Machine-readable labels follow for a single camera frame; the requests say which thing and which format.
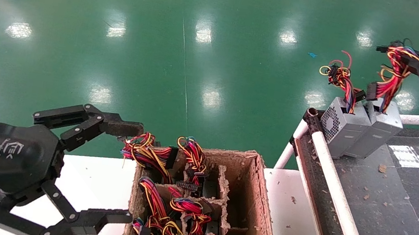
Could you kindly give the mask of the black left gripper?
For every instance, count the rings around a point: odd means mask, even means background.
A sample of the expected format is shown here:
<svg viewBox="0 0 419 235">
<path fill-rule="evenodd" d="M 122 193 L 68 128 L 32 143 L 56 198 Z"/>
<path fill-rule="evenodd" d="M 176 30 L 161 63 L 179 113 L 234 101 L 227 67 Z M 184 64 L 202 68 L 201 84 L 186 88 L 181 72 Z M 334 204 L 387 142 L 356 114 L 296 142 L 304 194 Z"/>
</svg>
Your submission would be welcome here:
<svg viewBox="0 0 419 235">
<path fill-rule="evenodd" d="M 60 139 L 43 125 L 0 123 L 0 229 L 15 235 L 97 235 L 107 224 L 129 224 L 121 209 L 76 211 L 55 185 L 63 167 Z M 15 206 L 46 196 L 62 218 L 45 227 L 13 214 Z"/>
</svg>

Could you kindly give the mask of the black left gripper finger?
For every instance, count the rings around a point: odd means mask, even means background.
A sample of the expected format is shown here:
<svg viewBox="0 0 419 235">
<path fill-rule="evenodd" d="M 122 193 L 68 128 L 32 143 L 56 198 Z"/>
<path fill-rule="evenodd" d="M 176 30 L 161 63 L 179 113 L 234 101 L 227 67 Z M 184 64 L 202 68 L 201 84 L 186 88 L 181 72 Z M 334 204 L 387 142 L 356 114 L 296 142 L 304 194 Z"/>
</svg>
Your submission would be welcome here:
<svg viewBox="0 0 419 235">
<path fill-rule="evenodd" d="M 141 122 L 125 121 L 119 114 L 102 112 L 92 104 L 38 111 L 33 114 L 33 121 L 48 129 L 69 127 L 60 136 L 62 149 L 68 152 L 104 133 L 120 138 L 144 132 Z"/>
</svg>

